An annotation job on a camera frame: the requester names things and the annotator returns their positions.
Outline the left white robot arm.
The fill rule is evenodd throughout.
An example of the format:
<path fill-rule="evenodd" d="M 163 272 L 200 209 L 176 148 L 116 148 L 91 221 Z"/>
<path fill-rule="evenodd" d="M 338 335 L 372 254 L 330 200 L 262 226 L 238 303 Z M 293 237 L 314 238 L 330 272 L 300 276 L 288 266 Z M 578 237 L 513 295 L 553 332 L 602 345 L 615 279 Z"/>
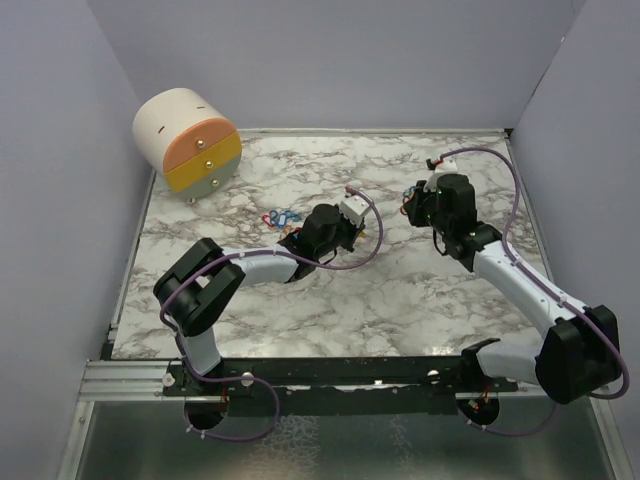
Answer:
<path fill-rule="evenodd" d="M 191 364 L 186 382 L 206 395 L 220 385 L 222 361 L 213 325 L 237 290 L 264 283 L 301 280 L 327 262 L 325 256 L 342 248 L 354 250 L 371 207 L 360 196 L 336 205 L 314 207 L 302 227 L 273 247 L 223 248 L 210 238 L 193 244 L 153 287 L 163 318 L 177 336 Z"/>

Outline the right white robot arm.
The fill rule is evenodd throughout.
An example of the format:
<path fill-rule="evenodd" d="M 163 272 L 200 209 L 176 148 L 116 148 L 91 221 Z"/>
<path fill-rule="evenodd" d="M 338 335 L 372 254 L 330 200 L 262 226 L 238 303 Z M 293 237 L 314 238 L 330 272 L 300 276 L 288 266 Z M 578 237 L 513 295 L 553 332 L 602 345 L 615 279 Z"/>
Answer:
<path fill-rule="evenodd" d="M 617 319 L 560 291 L 517 256 L 503 235 L 478 220 L 475 190 L 465 175 L 436 174 L 416 183 L 404 203 L 415 227 L 429 227 L 436 250 L 497 288 L 529 320 L 539 346 L 489 339 L 464 350 L 461 383 L 481 391 L 495 377 L 540 386 L 568 404 L 620 378 Z"/>

